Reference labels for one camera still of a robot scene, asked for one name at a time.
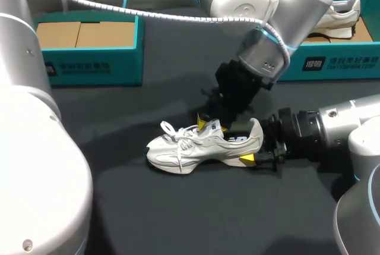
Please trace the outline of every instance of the white sneaker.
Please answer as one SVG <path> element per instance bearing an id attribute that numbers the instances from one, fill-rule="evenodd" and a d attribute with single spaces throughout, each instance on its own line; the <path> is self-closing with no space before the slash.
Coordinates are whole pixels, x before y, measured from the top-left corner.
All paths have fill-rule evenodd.
<path id="1" fill-rule="evenodd" d="M 163 121 L 161 127 L 166 134 L 147 145 L 147 158 L 156 168 L 174 174 L 189 174 L 209 159 L 220 160 L 229 166 L 255 166 L 254 160 L 242 158 L 258 152 L 264 138 L 259 121 L 252 118 L 251 122 L 253 127 L 248 137 L 242 141 L 226 141 L 219 120 L 206 123 L 200 131 L 197 125 L 175 131 Z"/>
<path id="2" fill-rule="evenodd" d="M 334 1 L 312 31 L 331 38 L 349 39 L 360 16 L 360 0 Z"/>

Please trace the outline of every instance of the black mat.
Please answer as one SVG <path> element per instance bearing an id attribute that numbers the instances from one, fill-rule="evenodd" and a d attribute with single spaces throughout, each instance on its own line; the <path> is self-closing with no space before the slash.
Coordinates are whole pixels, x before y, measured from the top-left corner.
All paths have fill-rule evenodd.
<path id="1" fill-rule="evenodd" d="M 217 26 L 151 20 L 146 32 L 142 87 L 55 90 L 94 177 L 87 254 L 338 254 L 332 218 L 351 184 L 347 155 L 323 165 L 288 162 L 277 174 L 221 163 L 186 177 L 148 168 L 144 147 L 162 133 L 160 121 L 194 123 L 192 113 L 205 101 L 200 89 L 215 84 L 215 70 L 235 57 L 240 38 Z M 260 118 L 379 92 L 372 81 L 288 83 L 261 92 L 253 106 Z"/>

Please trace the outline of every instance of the shoelace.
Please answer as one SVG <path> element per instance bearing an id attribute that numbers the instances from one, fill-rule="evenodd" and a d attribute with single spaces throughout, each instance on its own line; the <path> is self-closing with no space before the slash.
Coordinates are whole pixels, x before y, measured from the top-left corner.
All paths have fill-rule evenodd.
<path id="1" fill-rule="evenodd" d="M 203 143 L 198 136 L 198 126 L 192 125 L 187 128 L 180 128 L 176 131 L 168 122 L 162 121 L 161 128 L 169 137 L 173 139 L 173 141 L 177 142 L 177 160 L 179 163 L 180 172 L 182 173 L 181 151 L 192 147 L 194 143 Z"/>

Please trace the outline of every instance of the shoe box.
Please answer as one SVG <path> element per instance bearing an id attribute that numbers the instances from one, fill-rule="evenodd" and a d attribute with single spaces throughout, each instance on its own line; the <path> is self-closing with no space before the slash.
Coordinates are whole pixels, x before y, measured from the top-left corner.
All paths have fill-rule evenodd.
<path id="1" fill-rule="evenodd" d="M 144 23 L 106 11 L 43 14 L 34 19 L 52 86 L 139 86 Z"/>
<path id="2" fill-rule="evenodd" d="M 380 0 L 360 3 L 361 16 L 351 39 L 307 38 L 280 81 L 380 78 Z"/>

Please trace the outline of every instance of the white cable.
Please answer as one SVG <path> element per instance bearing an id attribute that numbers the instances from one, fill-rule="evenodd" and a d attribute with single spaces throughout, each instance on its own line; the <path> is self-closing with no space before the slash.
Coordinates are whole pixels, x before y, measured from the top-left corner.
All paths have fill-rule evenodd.
<path id="1" fill-rule="evenodd" d="M 172 21 L 186 21 L 193 23 L 254 23 L 257 24 L 258 27 L 263 27 L 265 31 L 267 31 L 270 35 L 272 35 L 278 44 L 281 47 L 281 51 L 284 58 L 284 67 L 282 71 L 286 70 L 290 65 L 290 55 L 287 50 L 285 43 L 283 42 L 281 36 L 277 33 L 277 31 L 270 26 L 268 23 L 263 25 L 262 20 L 258 20 L 256 18 L 248 18 L 248 17 L 190 17 L 190 16 L 181 16 L 181 15 L 171 15 L 171 14 L 162 14 L 156 12 L 147 12 L 140 10 L 131 10 L 129 8 L 122 7 L 114 7 L 112 5 L 100 4 L 98 2 L 86 1 L 86 0 L 69 0 L 76 4 L 80 4 L 85 7 L 94 8 L 96 10 L 106 10 L 106 11 L 114 11 L 128 15 L 137 15 L 142 18 L 158 18 L 164 20 L 172 20 Z"/>

